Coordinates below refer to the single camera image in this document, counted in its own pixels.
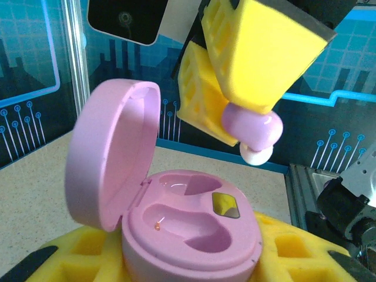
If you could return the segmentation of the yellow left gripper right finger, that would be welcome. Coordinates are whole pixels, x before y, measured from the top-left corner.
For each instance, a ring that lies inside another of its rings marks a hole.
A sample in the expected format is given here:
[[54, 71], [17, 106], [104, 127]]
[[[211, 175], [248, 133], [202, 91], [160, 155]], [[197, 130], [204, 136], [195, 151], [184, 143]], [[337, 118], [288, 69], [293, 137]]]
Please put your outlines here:
[[375, 281], [349, 252], [305, 230], [255, 212], [263, 251], [250, 281]]

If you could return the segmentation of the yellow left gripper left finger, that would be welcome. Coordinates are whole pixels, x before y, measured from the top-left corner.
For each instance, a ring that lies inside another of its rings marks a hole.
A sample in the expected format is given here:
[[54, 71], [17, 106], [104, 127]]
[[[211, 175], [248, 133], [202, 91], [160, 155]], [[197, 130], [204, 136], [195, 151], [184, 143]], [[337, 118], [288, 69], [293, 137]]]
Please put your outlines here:
[[80, 227], [45, 243], [1, 281], [126, 281], [119, 231]]

